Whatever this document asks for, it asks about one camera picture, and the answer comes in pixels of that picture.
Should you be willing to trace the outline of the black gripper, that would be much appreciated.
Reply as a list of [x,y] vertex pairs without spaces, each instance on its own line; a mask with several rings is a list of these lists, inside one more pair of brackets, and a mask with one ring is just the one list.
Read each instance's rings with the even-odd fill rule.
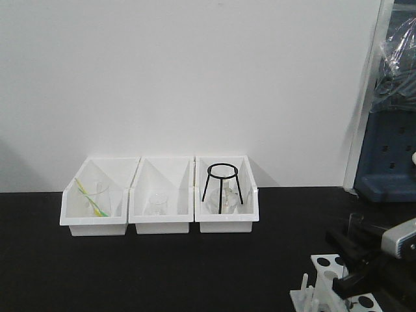
[[383,255],[381,231],[357,229],[348,236],[329,229],[325,239],[348,269],[345,277],[333,280],[335,294],[347,299],[384,291],[408,311],[415,311],[415,263]]

